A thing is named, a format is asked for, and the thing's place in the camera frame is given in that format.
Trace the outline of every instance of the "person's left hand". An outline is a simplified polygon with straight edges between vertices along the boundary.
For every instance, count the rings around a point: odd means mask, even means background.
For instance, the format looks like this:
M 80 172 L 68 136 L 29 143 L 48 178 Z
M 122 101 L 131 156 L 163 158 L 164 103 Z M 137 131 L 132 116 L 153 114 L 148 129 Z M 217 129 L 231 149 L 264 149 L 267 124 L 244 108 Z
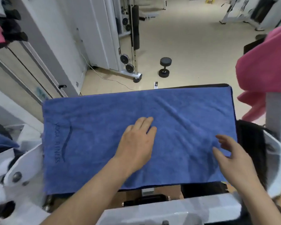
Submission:
M 153 117 L 139 118 L 134 125 L 126 128 L 120 140 L 114 158 L 120 159 L 125 164 L 129 176 L 141 169 L 151 158 L 157 131 L 155 126 L 150 128 L 152 122 Z

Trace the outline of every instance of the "forearm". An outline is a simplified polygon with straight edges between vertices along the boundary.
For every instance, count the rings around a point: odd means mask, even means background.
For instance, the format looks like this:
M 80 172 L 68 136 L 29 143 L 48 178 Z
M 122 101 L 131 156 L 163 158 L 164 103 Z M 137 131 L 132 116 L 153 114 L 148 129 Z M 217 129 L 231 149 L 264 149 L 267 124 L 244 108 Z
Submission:
M 95 225 L 129 175 L 121 161 L 111 159 L 41 225 Z
M 254 225 L 281 225 L 281 213 L 261 184 L 240 195 Z

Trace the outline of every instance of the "human hand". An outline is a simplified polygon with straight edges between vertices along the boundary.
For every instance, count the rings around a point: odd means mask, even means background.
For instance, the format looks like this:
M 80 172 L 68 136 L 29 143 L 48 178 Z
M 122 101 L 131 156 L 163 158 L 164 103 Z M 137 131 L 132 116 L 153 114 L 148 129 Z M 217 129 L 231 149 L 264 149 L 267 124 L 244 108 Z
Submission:
M 114 158 L 120 159 L 127 167 L 128 176 L 141 169 L 151 158 L 157 131 L 155 126 L 150 128 L 152 122 L 153 117 L 141 117 L 123 133 Z
M 246 194 L 249 190 L 262 188 L 253 161 L 240 144 L 230 136 L 217 135 L 216 138 L 221 144 L 221 148 L 231 152 L 230 158 L 227 158 L 216 147 L 212 149 L 220 170 L 227 181 L 240 194 Z

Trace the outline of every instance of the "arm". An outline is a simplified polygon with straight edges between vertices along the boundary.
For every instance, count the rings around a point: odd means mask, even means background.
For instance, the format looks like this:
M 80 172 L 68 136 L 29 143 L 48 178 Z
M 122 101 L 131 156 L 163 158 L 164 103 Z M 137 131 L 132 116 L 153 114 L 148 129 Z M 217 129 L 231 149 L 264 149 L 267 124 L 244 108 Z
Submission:
M 213 154 L 221 172 L 242 197 L 254 225 L 281 225 L 281 213 L 261 185 L 251 157 L 231 137 L 217 135 L 221 148 L 231 152 L 225 157 L 217 148 Z
M 156 127 L 139 118 L 125 130 L 115 156 L 41 225 L 95 225 L 125 180 L 151 158 Z

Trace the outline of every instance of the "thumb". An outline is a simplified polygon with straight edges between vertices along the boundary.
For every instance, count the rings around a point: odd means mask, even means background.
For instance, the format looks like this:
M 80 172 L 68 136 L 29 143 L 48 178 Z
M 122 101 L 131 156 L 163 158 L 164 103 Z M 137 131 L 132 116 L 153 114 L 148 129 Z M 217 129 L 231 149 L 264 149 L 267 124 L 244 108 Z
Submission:
M 213 147 L 212 152 L 219 165 L 222 165 L 223 163 L 227 162 L 228 158 L 224 156 L 223 153 L 220 150 L 218 150 L 218 148 Z

